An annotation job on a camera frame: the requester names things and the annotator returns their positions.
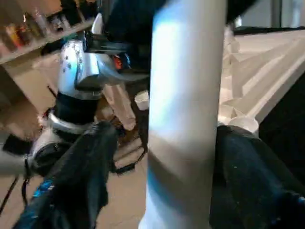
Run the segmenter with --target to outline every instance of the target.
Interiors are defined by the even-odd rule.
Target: wall
[[[22,9],[15,0],[0,0],[0,26],[22,22]]]
[[[271,0],[259,0],[242,16],[243,26],[270,27]]]
[[[45,15],[50,15],[61,11],[61,0],[17,0],[21,8],[27,12],[33,12],[38,7]]]
[[[0,92],[11,102],[15,102],[23,93],[9,74],[0,65]]]

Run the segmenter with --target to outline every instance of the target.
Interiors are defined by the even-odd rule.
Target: shelf
[[[39,48],[45,46],[47,43],[55,42],[57,40],[60,40],[61,38],[69,36],[73,33],[82,31],[82,30],[90,27],[93,24],[93,22],[94,22],[94,19],[91,19],[89,21],[86,21],[86,22],[80,23],[76,26],[73,26],[66,31],[63,31],[63,32],[60,32],[57,34],[52,34],[51,36],[48,36],[37,42],[32,42],[30,45],[24,46],[24,47],[18,49],[17,51],[12,52],[11,54],[2,57],[0,59],[0,64],[4,64],[4,63],[12,61],[20,56],[26,55],[36,49],[39,49]]]

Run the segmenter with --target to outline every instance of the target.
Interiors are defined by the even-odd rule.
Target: tiled floor
[[[17,106],[0,114],[0,122],[4,125],[15,123],[26,130],[25,136],[35,135],[37,132],[36,113],[31,104],[21,101]],[[133,160],[139,152],[135,152],[119,164],[125,164]],[[120,177],[110,174],[108,180],[109,204],[101,210],[98,217],[97,229],[137,229],[139,221],[145,211],[145,181],[146,181],[146,157],[137,166],[135,171],[126,173]],[[3,200],[14,177],[0,178],[0,201]],[[28,197],[33,194],[37,185],[42,181],[40,177],[34,177],[28,185]],[[22,178],[18,181],[13,193],[0,217],[0,228],[10,229],[23,210],[21,199]]]

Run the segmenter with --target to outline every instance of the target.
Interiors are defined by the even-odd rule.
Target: white metal tube
[[[174,0],[154,19],[140,229],[209,227],[226,2]]]

